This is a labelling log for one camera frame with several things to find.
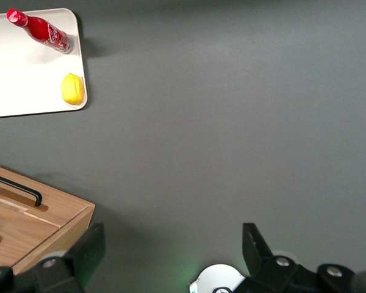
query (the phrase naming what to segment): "wooden box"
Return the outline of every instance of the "wooden box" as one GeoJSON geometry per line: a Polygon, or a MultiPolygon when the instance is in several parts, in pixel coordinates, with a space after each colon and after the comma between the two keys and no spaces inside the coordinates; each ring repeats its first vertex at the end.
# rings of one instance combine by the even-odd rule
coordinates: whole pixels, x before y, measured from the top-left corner
{"type": "Polygon", "coordinates": [[[9,181],[0,181],[0,266],[24,272],[44,255],[68,250],[88,228],[93,203],[3,168],[0,178],[9,181]],[[39,206],[29,189],[41,195],[39,206]]]}

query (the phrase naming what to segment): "yellow lemon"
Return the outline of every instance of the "yellow lemon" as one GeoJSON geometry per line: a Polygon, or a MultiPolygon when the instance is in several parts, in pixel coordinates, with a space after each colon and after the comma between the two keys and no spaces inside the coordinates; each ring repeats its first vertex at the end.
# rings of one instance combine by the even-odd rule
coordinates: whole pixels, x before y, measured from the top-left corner
{"type": "Polygon", "coordinates": [[[83,102],[84,88],[81,78],[75,74],[68,74],[61,82],[61,95],[65,102],[78,105],[83,102]]]}

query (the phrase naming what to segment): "coca-cola bottle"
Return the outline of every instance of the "coca-cola bottle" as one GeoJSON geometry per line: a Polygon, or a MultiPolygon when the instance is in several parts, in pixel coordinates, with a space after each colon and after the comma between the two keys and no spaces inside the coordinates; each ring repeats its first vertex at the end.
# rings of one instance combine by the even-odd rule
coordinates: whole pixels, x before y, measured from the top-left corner
{"type": "Polygon", "coordinates": [[[70,36],[39,17],[27,16],[18,9],[10,9],[7,19],[24,29],[35,41],[51,47],[61,53],[69,54],[74,48],[70,36]]]}

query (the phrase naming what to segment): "drawer handle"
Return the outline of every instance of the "drawer handle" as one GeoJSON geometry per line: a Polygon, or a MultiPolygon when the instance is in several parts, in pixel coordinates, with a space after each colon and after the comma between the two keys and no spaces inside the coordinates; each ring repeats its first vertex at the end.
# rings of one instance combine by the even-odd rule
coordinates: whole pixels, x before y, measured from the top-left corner
{"type": "Polygon", "coordinates": [[[20,184],[18,184],[16,182],[13,182],[11,180],[5,179],[1,176],[0,176],[0,182],[35,196],[35,198],[36,198],[35,206],[40,206],[41,205],[41,203],[42,203],[42,194],[40,192],[38,192],[36,190],[33,190],[31,188],[28,188],[26,186],[20,185],[20,184]]]}

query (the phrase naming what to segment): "white cutting board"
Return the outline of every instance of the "white cutting board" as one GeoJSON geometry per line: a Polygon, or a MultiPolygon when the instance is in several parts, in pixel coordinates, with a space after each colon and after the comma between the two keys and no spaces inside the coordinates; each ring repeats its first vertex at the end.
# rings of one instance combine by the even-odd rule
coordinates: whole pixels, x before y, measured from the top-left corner
{"type": "Polygon", "coordinates": [[[77,19],[68,9],[25,12],[53,24],[74,39],[74,50],[62,54],[39,44],[0,14],[0,117],[79,110],[87,103],[77,19]],[[73,73],[82,79],[84,100],[70,105],[61,96],[61,82],[73,73]]]}

